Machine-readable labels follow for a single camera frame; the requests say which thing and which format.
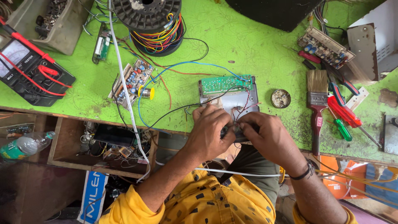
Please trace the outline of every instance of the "hand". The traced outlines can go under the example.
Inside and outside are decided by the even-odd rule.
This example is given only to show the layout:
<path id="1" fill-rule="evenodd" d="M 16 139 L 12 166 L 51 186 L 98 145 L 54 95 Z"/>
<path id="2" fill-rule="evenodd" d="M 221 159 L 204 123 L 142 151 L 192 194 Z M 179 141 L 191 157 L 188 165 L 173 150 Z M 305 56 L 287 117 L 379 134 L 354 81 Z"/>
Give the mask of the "hand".
<path id="1" fill-rule="evenodd" d="M 224 109 L 208 104 L 192 112 L 195 123 L 185 146 L 181 149 L 187 156 L 194 157 L 198 164 L 212 160 L 227 151 L 235 141 L 231 115 Z M 231 127 L 221 139 L 220 133 L 224 126 Z"/>
<path id="2" fill-rule="evenodd" d="M 277 116 L 250 112 L 238 123 L 243 134 L 266 159 L 283 167 L 293 177 L 307 171 L 307 161 Z M 257 133 L 251 125 L 260 127 Z"/>

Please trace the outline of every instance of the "green screwdriver handle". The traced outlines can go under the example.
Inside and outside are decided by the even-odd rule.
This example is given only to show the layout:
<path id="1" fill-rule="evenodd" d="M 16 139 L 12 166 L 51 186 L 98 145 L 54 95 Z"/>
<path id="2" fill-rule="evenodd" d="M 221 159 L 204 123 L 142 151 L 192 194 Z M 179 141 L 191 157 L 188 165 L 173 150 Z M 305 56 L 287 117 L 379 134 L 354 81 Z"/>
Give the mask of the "green screwdriver handle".
<path id="1" fill-rule="evenodd" d="M 351 134 L 340 119 L 335 119 L 333 123 L 337 126 L 346 141 L 352 141 Z"/>

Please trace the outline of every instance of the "bottle label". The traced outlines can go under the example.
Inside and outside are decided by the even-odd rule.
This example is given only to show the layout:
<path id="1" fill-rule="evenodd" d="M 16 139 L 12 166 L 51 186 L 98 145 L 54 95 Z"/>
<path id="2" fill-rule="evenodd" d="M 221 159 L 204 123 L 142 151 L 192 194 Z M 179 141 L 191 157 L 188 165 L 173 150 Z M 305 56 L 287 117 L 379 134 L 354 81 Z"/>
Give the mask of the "bottle label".
<path id="1" fill-rule="evenodd" d="M 17 147 L 17 140 L 14 140 L 0 149 L 1 156 L 6 159 L 23 159 L 27 155 Z"/>

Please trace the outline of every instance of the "open drawer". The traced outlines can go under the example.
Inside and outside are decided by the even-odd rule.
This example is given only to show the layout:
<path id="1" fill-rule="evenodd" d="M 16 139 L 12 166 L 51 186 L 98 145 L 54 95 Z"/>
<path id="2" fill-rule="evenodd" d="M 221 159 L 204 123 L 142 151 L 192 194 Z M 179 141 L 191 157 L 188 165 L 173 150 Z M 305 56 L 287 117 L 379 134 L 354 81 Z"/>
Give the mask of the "open drawer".
<path id="1" fill-rule="evenodd" d="M 123 168 L 121 160 L 106 160 L 108 165 L 104 165 L 102 156 L 78 155 L 81 145 L 80 137 L 84 135 L 84 130 L 84 121 L 59 117 L 55 128 L 56 136 L 53 139 L 47 163 L 60 167 L 97 171 L 132 178 L 140 178 L 149 170 L 150 166 L 143 163 L 129 167 L 125 162 L 123 163 Z M 159 139 L 158 132 L 153 131 L 152 136 L 153 140 L 151 141 L 157 142 Z M 149 151 L 148 160 L 152 165 L 151 168 L 155 167 L 156 144 L 151 143 Z"/>

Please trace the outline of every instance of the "paint brush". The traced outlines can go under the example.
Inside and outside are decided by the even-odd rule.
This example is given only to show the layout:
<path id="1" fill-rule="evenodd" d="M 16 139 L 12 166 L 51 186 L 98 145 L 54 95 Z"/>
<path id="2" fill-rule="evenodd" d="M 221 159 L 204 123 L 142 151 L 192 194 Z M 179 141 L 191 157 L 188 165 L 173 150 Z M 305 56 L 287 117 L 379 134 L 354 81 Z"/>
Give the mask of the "paint brush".
<path id="1" fill-rule="evenodd" d="M 322 110 L 328 106 L 328 76 L 326 70 L 307 71 L 307 107 L 313 110 L 312 153 L 319 156 L 320 133 L 323 124 Z"/>

